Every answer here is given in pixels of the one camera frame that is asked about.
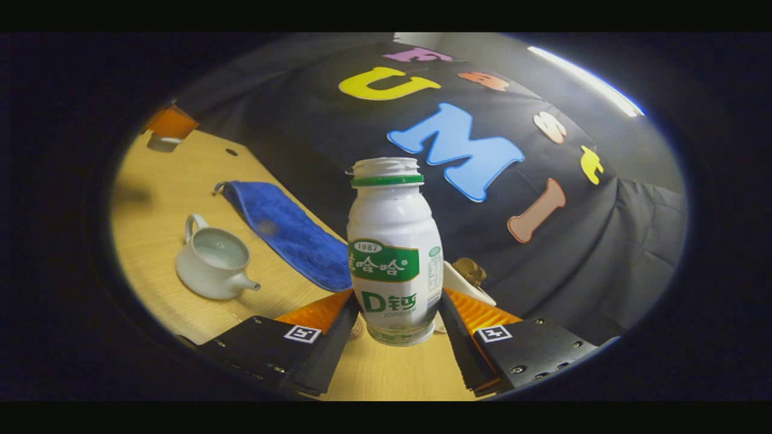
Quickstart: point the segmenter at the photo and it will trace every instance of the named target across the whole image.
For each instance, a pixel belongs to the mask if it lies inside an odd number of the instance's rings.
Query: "white plastic bottle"
[[[347,227],[348,265],[368,333],[386,345],[420,344],[442,295],[442,243],[414,158],[358,161]]]

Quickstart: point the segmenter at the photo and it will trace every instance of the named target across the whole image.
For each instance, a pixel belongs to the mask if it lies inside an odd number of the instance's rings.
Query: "foam letter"
[[[398,62],[410,62],[413,59],[416,59],[419,62],[426,62],[427,60],[437,60],[437,59],[444,60],[446,62],[450,62],[451,60],[453,60],[451,56],[446,56],[441,53],[429,51],[421,47],[415,47],[414,49],[403,51],[402,53],[384,54],[383,57],[387,59],[397,60]]]
[[[539,112],[533,117],[533,122],[539,129],[547,135],[553,142],[563,144],[563,137],[566,135],[566,127],[563,126],[555,116],[546,111]]]
[[[555,179],[547,179],[547,190],[522,215],[510,217],[506,226],[517,241],[529,242],[536,230],[552,211],[566,205],[566,194]]]
[[[392,131],[388,140],[410,152],[423,151],[423,142],[437,134],[426,158],[430,165],[469,158],[463,164],[445,169],[445,180],[467,198],[482,202],[486,189],[505,168],[525,159],[523,152],[504,137],[471,141],[472,115],[448,103],[439,104],[439,112],[406,131]]]
[[[391,89],[376,90],[368,86],[384,78],[391,76],[404,76],[400,70],[393,70],[392,68],[384,68],[383,66],[376,66],[371,71],[361,73],[359,75],[349,77],[340,82],[338,89],[341,92],[347,93],[352,97],[361,98],[362,100],[396,100],[402,98],[405,95],[409,95],[419,90],[426,88],[439,89],[441,86],[437,83],[427,80],[421,77],[411,77],[410,81],[399,86],[394,86]]]
[[[595,174],[595,169],[598,169],[603,173],[603,166],[601,166],[601,158],[598,157],[598,154],[595,154],[592,150],[589,148],[582,146],[582,151],[584,151],[584,155],[581,156],[581,170],[584,171],[584,174],[587,175],[587,179],[590,180],[595,185],[598,185],[601,180],[598,179],[598,176]]]
[[[483,86],[493,90],[501,90],[502,92],[504,92],[505,89],[510,85],[506,81],[501,80],[499,77],[478,73],[476,71],[474,73],[460,73],[459,77],[473,81],[475,83],[480,83]]]

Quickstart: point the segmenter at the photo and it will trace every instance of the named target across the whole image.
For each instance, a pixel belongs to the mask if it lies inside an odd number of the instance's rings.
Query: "white object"
[[[349,270],[367,332],[387,345],[420,344],[434,331],[444,273],[423,176],[414,158],[372,158],[353,170]]]
[[[198,230],[193,233],[193,223]],[[185,222],[185,247],[177,255],[177,274],[194,292],[215,300],[228,300],[241,295],[244,289],[259,290],[245,274],[249,264],[249,248],[223,229],[209,227],[199,214],[191,214]]]
[[[182,143],[182,139],[176,137],[166,137],[158,133],[153,133],[147,142],[147,147],[160,152],[172,152]]]
[[[472,284],[464,279],[464,276],[456,271],[448,261],[445,261],[445,275],[443,280],[444,283],[442,285],[445,288],[464,293],[477,300],[488,303],[491,306],[496,306],[496,301],[491,298],[490,295],[486,294],[482,289],[472,286]]]

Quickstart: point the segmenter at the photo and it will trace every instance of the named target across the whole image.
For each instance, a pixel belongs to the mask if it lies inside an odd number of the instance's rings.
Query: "teapot spout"
[[[252,282],[250,279],[247,278],[246,274],[244,273],[236,274],[234,277],[231,277],[230,280],[234,289],[244,289],[244,290],[254,290],[254,291],[257,291],[260,289],[260,284],[257,282]]]

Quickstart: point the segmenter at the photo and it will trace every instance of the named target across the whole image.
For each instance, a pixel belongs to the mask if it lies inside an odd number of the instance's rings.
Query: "yellow letter u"
[[[377,90],[372,89],[368,84],[373,83],[384,78],[391,76],[404,76],[400,70],[393,70],[392,68],[384,68],[383,66],[376,66],[371,71],[361,73],[359,75],[349,77],[340,82],[338,89],[341,92],[351,95],[352,97],[361,98],[362,100],[396,100],[402,98],[405,95],[409,95],[419,90],[427,89],[439,89],[441,86],[437,83],[427,80],[421,77],[410,77],[410,81],[407,83],[394,86],[391,89]]]

